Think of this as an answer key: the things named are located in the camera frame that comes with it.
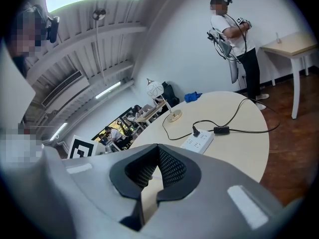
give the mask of white t-shirt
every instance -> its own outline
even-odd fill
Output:
[[[112,136],[112,138],[115,138],[115,141],[118,141],[119,139],[122,139],[122,140],[125,139],[125,136],[122,135],[120,131],[118,131],[114,128],[111,130],[111,136]]]
[[[227,15],[220,16],[220,15],[213,15],[210,19],[210,22],[215,28],[215,30],[226,40],[229,40],[229,44],[233,47],[233,51],[236,55],[236,57],[242,55],[245,53],[245,41],[243,36],[239,36],[236,38],[227,38],[223,31],[229,27],[237,27],[236,23]],[[247,42],[247,52],[255,48],[255,45],[250,38],[249,33],[246,33],[246,42]]]

